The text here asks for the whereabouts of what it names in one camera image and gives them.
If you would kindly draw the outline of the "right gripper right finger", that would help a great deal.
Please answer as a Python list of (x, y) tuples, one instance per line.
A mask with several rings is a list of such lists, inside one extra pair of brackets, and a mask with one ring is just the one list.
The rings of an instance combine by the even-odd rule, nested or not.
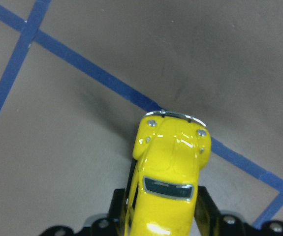
[(215, 236), (220, 211), (204, 186), (198, 187), (194, 219), (202, 236)]

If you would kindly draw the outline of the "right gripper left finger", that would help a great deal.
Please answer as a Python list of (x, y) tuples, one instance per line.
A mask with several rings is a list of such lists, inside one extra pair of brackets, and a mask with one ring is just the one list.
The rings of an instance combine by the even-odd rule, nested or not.
[(128, 198), (124, 188), (115, 189), (113, 192), (109, 211), (107, 213), (108, 236), (128, 236), (130, 219), (127, 218)]

